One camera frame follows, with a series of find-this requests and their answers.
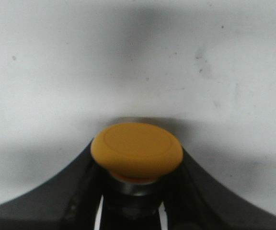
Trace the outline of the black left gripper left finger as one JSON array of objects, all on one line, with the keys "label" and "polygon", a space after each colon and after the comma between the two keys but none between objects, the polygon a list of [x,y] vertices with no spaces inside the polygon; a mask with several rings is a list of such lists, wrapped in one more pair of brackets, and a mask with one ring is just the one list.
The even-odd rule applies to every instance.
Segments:
[{"label": "black left gripper left finger", "polygon": [[0,230],[93,230],[101,179],[88,145],[57,175],[0,204]]}]

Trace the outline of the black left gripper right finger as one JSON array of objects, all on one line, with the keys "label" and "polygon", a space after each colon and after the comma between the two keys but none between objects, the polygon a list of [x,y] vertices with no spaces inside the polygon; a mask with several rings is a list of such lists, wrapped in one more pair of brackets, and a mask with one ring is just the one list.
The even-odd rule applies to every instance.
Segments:
[{"label": "black left gripper right finger", "polygon": [[164,199],[169,230],[276,230],[276,215],[223,186],[182,147],[168,153],[164,168],[173,170]]}]

